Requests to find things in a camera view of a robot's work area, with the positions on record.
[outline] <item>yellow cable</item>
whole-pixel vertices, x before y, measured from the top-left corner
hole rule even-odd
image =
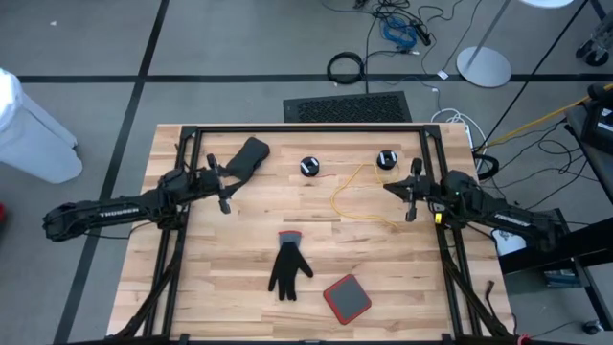
[[[336,212],[338,215],[343,216],[343,217],[347,217],[350,219],[379,219],[381,221],[384,221],[396,228],[398,228],[398,225],[396,223],[394,223],[391,220],[386,219],[385,217],[382,216],[376,216],[376,215],[367,215],[367,216],[359,216],[359,215],[350,215],[347,213],[344,213],[342,211],[340,211],[338,209],[338,206],[336,206],[336,202],[334,201],[334,199],[336,198],[336,195],[341,192],[342,190],[344,190],[345,188],[347,188],[347,186],[350,184],[350,182],[352,182],[353,178],[357,175],[357,173],[360,172],[360,170],[362,169],[362,167],[364,167],[365,165],[372,165],[375,168],[375,174],[376,174],[376,180],[379,182],[379,184],[383,184],[383,181],[381,180],[381,177],[379,176],[379,171],[378,168],[376,167],[375,163],[362,163],[360,164],[359,167],[357,167],[357,169],[355,170],[355,172],[353,173],[352,177],[350,177],[347,182],[345,182],[345,184],[343,184],[341,187],[337,188],[334,193],[332,193],[332,196],[329,198],[329,203],[332,206],[332,209],[334,210],[334,212]]]
[[[607,86],[605,86],[605,87],[604,87],[604,89],[605,89],[605,90],[609,90],[609,89],[611,89],[611,88],[613,88],[613,84],[608,84]],[[519,132],[521,132],[521,131],[523,131],[523,130],[526,130],[526,129],[527,129],[527,128],[529,128],[529,127],[532,127],[532,126],[536,126],[536,125],[538,125],[538,124],[541,124],[541,123],[543,123],[543,122],[545,122],[545,121],[547,121],[547,120],[549,120],[549,119],[551,119],[551,118],[555,117],[556,115],[559,115],[559,113],[563,112],[564,110],[566,110],[566,109],[568,109],[568,108],[571,108],[571,107],[573,107],[573,106],[577,106],[577,105],[579,105],[580,103],[585,102],[585,101],[587,101],[587,100],[589,100],[589,96],[585,96],[585,97],[583,97],[582,99],[580,99],[580,100],[578,100],[578,101],[576,101],[576,102],[574,102],[574,103],[572,103],[572,104],[566,105],[566,106],[564,106],[564,107],[562,107],[562,108],[560,108],[560,109],[558,109],[558,110],[556,110],[556,111],[554,111],[554,112],[551,112],[551,113],[549,113],[549,114],[547,114],[547,115],[543,116],[543,117],[542,117],[542,118],[540,118],[540,119],[536,119],[536,120],[534,120],[534,121],[532,121],[532,122],[530,122],[530,123],[528,123],[528,124],[525,124],[524,126],[521,126],[520,128],[518,128],[518,129],[516,129],[516,130],[512,130],[512,131],[510,131],[509,133],[507,133],[507,134],[505,134],[505,135],[501,136],[500,138],[497,138],[497,139],[495,139],[495,140],[490,141],[486,147],[483,147],[483,149],[485,149],[485,148],[487,148],[487,147],[490,147],[490,146],[493,146],[494,144],[500,143],[500,142],[502,142],[502,141],[505,141],[505,140],[507,140],[507,139],[509,139],[509,138],[511,138],[511,137],[513,137],[513,136],[515,136],[515,135],[517,135],[517,133],[519,133]]]

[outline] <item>wooden table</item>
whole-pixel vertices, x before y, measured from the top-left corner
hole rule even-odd
[[[143,191],[154,188],[159,176],[173,168],[180,129],[179,125],[157,128]],[[463,126],[441,124],[441,131],[449,169],[474,175]],[[252,135],[207,133],[202,148],[225,165]],[[382,172],[382,179],[405,178],[412,158],[421,157],[418,134],[255,135],[270,146],[270,156],[234,195],[232,214],[219,211],[217,197],[193,203],[172,336],[188,333],[191,339],[436,340],[441,339],[442,333],[452,333],[437,237],[425,203],[418,205],[415,222],[405,222],[407,204],[381,188],[370,165],[338,195],[336,203],[344,212],[381,215],[396,222],[398,228],[377,220],[340,217],[329,203],[334,189],[360,163],[374,162],[384,149],[398,154],[399,172]],[[430,148],[438,171],[433,145]],[[200,154],[203,166],[204,149]],[[300,174],[298,164],[309,155],[320,160],[322,177],[306,178]],[[267,291],[279,251],[278,232],[283,230],[303,233],[300,250],[315,272],[310,279],[299,272],[297,302],[279,301],[276,290]],[[148,295],[160,234],[155,225],[141,227],[132,234],[108,327],[110,334],[125,325]],[[496,283],[490,300],[511,331],[511,309],[494,245],[470,229],[463,230],[463,235],[474,289],[483,297],[487,281]],[[349,273],[357,277],[373,306],[342,326],[322,292]],[[468,334],[465,300],[460,292],[458,296]],[[155,334],[161,329],[165,300],[163,296]]]

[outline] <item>white cable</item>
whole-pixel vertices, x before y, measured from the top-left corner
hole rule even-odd
[[[485,143],[484,147],[485,148],[488,147],[488,143],[486,142],[486,134],[481,130],[479,125],[477,125],[477,123],[474,122],[469,116],[458,111],[458,109],[445,108],[445,109],[439,110],[435,112],[434,115],[432,115],[432,118],[430,118],[430,122],[435,122],[435,119],[437,118],[437,116],[443,114],[444,112],[448,112],[448,111],[454,112],[455,114],[452,117],[445,120],[447,123],[463,123],[465,126],[468,126],[468,124],[466,123],[466,120],[469,120],[477,128],[477,130],[479,131],[479,134],[481,134],[481,137],[483,138],[483,141]],[[488,149],[484,149],[483,154],[486,154],[486,151],[488,151]],[[483,164],[483,160],[480,160],[479,163],[477,163],[477,172],[481,170],[482,164]]]

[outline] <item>white container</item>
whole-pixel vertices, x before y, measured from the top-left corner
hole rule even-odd
[[[77,139],[21,89],[16,76],[0,69],[0,161],[51,183],[83,169]]]

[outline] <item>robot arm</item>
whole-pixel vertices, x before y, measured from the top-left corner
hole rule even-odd
[[[249,138],[227,168],[220,167],[215,157],[209,154],[210,169],[172,170],[160,178],[157,188],[142,195],[64,203],[43,218],[43,228],[48,239],[62,242],[92,228],[139,220],[150,220],[159,228],[176,227],[179,225],[180,207],[212,195],[219,195],[221,211],[228,214],[227,199],[251,178],[269,152],[264,142]],[[239,182],[224,186],[220,178],[223,175],[236,176]]]
[[[463,172],[451,171],[441,181],[420,176],[421,160],[414,159],[411,175],[403,181],[383,186],[387,191],[411,204],[407,221],[416,217],[416,201],[426,201],[428,209],[440,214],[441,223],[463,228],[474,221],[495,227],[526,240],[527,245],[542,251],[556,246],[559,220],[548,213],[530,212],[509,205],[504,199],[484,192],[477,182]]]

